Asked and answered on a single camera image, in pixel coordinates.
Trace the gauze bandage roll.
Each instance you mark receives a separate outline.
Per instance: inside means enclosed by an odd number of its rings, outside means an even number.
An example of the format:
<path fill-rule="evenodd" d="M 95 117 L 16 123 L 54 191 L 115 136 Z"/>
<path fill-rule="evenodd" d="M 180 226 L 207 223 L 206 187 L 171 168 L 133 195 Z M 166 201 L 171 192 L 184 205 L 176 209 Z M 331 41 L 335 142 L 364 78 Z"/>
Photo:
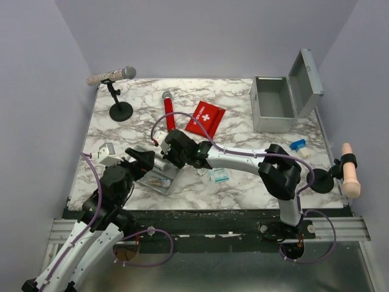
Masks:
<path fill-rule="evenodd" d="M 161 172 L 164 172 L 170 168 L 170 164 L 163 159 L 155 158 L 154 159 L 154 167 Z"/>

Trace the cotton swabs bag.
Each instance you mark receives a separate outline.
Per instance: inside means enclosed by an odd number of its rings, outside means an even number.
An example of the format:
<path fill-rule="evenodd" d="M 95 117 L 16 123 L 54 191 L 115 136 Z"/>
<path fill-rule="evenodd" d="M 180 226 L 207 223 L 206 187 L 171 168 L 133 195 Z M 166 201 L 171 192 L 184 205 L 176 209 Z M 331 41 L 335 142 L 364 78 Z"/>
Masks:
<path fill-rule="evenodd" d="M 152 184 L 154 186 L 159 186 L 159 187 L 164 187 L 164 188 L 169 188 L 171 186 L 170 179 L 152 176 L 148 181 L 150 184 Z"/>

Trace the grey plastic divided tray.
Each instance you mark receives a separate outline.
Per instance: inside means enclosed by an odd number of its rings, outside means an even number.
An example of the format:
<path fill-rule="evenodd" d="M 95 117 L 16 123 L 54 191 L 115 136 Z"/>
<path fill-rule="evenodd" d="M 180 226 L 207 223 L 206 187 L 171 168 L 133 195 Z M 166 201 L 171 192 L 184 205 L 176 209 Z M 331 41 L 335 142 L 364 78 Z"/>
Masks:
<path fill-rule="evenodd" d="M 153 169 L 137 182 L 162 195 L 168 195 L 179 171 L 179 168 L 155 153 Z"/>

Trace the red first aid pouch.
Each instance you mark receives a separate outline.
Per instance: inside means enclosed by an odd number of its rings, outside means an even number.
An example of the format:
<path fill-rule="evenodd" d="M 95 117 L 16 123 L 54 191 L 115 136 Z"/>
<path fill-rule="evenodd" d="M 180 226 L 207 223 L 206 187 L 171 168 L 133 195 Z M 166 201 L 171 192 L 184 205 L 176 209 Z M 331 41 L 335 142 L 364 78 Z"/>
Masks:
<path fill-rule="evenodd" d="M 201 125 L 204 127 L 207 134 L 213 138 L 216 130 L 219 127 L 219 123 L 221 122 L 221 119 L 223 118 L 225 113 L 224 108 L 220 108 L 218 106 L 209 104 L 204 101 L 200 101 L 193 117 L 200 121 Z M 185 127 L 185 130 L 200 136 L 205 137 L 204 131 L 201 129 L 199 124 L 192 119 L 189 121 L 187 126 Z"/>

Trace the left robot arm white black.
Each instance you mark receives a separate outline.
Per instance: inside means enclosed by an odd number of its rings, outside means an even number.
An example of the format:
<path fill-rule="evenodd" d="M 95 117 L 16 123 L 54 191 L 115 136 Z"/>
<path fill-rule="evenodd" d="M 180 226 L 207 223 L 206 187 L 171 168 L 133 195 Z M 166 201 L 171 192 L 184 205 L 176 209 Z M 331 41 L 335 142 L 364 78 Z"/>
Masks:
<path fill-rule="evenodd" d="M 65 244 L 49 266 L 22 291 L 77 291 L 92 264 L 118 240 L 129 240 L 136 231 L 134 217 L 123 210 L 134 182 L 154 167 L 153 151 L 126 149 L 132 161 L 106 157 L 97 189 L 83 203 L 81 214 Z"/>

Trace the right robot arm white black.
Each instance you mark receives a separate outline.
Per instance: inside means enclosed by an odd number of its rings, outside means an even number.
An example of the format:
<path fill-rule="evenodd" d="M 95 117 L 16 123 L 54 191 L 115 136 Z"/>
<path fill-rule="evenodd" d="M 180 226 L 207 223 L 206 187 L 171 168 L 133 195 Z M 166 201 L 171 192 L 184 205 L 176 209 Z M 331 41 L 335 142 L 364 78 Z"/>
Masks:
<path fill-rule="evenodd" d="M 153 139 L 163 158 L 179 169 L 190 165 L 196 169 L 223 168 L 259 176 L 268 193 L 278 200 L 281 234 L 294 238 L 301 232 L 303 214 L 297 186 L 303 161 L 289 156 L 281 146 L 270 144 L 265 150 L 228 148 L 212 141 L 197 143 L 180 130 L 158 131 Z"/>

